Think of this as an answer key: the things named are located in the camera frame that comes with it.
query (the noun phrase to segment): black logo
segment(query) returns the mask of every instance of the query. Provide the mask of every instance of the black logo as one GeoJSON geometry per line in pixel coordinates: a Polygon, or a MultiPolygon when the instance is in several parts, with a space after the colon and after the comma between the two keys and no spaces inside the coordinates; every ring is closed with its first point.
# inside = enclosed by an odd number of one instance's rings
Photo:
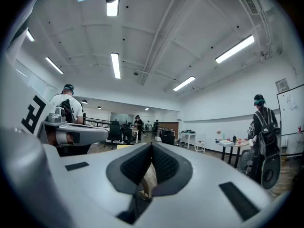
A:
{"type": "Polygon", "coordinates": [[[30,104],[28,106],[28,110],[29,110],[29,113],[28,113],[28,116],[26,119],[22,119],[21,123],[27,128],[27,130],[29,130],[32,134],[34,133],[35,131],[35,128],[36,128],[36,125],[38,123],[38,120],[39,120],[39,117],[41,116],[41,113],[43,112],[43,109],[44,107],[46,106],[46,104],[39,99],[39,97],[36,95],[34,97],[34,101],[39,105],[39,110],[36,114],[36,116],[33,114],[35,108],[30,104]]]}

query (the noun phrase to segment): white t-shirt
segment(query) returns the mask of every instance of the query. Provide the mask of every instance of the white t-shirt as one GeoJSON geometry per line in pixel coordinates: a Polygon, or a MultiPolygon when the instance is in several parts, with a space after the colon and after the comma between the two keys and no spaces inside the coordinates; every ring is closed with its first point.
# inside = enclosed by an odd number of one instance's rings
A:
{"type": "Polygon", "coordinates": [[[74,97],[70,95],[56,95],[51,99],[50,103],[53,104],[54,106],[59,106],[63,101],[67,99],[70,101],[71,110],[74,119],[76,121],[78,116],[83,116],[83,115],[82,115],[81,104],[74,97]]]}

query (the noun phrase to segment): rectangular light fixture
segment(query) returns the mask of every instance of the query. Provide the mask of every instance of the rectangular light fixture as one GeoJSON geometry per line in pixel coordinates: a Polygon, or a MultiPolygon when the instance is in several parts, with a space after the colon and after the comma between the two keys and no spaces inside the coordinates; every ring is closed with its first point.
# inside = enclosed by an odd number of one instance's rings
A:
{"type": "Polygon", "coordinates": [[[16,69],[19,73],[21,73],[23,76],[27,77],[24,73],[20,72],[18,69],[16,69]]]}
{"type": "Polygon", "coordinates": [[[184,86],[186,86],[188,83],[192,82],[194,79],[195,79],[195,77],[191,76],[186,81],[182,82],[179,86],[175,87],[173,90],[174,91],[178,91],[179,89],[181,89],[184,86]]]}
{"type": "Polygon", "coordinates": [[[113,68],[114,68],[115,78],[120,79],[118,53],[111,53],[111,58],[112,58],[112,64],[113,64],[113,68]]]}
{"type": "Polygon", "coordinates": [[[119,0],[106,4],[106,14],[107,16],[117,16],[118,15],[119,0]]]}
{"type": "Polygon", "coordinates": [[[52,65],[59,73],[63,74],[63,72],[61,71],[61,69],[59,67],[57,67],[55,65],[55,63],[53,63],[53,61],[51,59],[49,59],[49,57],[46,57],[46,60],[50,63],[50,65],[52,65]]]}
{"type": "Polygon", "coordinates": [[[251,35],[246,39],[242,40],[240,43],[236,44],[233,48],[229,49],[227,52],[217,57],[215,60],[217,63],[221,63],[222,61],[226,60],[228,57],[231,57],[232,55],[236,54],[237,52],[239,52],[240,50],[244,49],[245,47],[249,46],[254,42],[255,39],[251,35]]]}
{"type": "Polygon", "coordinates": [[[32,34],[30,33],[29,30],[27,30],[27,36],[28,36],[30,41],[34,41],[34,37],[32,36],[32,34]]]}

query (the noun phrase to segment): floor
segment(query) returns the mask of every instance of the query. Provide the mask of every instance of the floor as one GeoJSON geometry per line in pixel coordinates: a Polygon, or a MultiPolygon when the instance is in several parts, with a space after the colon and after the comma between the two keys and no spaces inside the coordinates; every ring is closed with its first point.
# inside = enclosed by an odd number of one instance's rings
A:
{"type": "MultiPolygon", "coordinates": [[[[154,135],[151,133],[146,133],[145,135],[142,135],[142,142],[148,143],[148,142],[154,142],[154,135]]],[[[181,148],[187,148],[187,145],[183,144],[180,145],[181,148]]],[[[115,150],[117,148],[117,144],[114,144],[113,146],[109,145],[106,146],[104,144],[92,144],[88,154],[91,153],[99,153],[99,152],[105,152],[105,151],[110,151],[110,150],[115,150]]],[[[189,151],[195,151],[193,146],[189,147],[189,151]]],[[[206,155],[214,156],[216,158],[221,159],[222,153],[218,152],[213,152],[206,150],[205,151],[206,155]]],[[[225,154],[225,162],[228,162],[229,159],[229,154],[225,154]]],[[[236,161],[236,157],[232,156],[231,163],[230,165],[234,165],[236,161]]],[[[276,199],[281,193],[291,190],[293,186],[293,178],[297,174],[297,172],[300,169],[300,160],[282,160],[282,165],[281,165],[281,173],[278,182],[276,185],[271,189],[267,190],[269,195],[271,196],[272,200],[276,199]]]]}

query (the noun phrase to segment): railing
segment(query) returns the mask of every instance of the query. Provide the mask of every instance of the railing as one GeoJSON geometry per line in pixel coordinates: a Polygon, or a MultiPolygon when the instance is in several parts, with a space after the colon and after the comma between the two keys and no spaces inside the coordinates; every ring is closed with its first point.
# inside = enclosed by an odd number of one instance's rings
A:
{"type": "Polygon", "coordinates": [[[110,128],[111,123],[112,121],[100,120],[95,118],[86,118],[85,120],[85,124],[87,126],[94,126],[94,127],[110,128]]]}

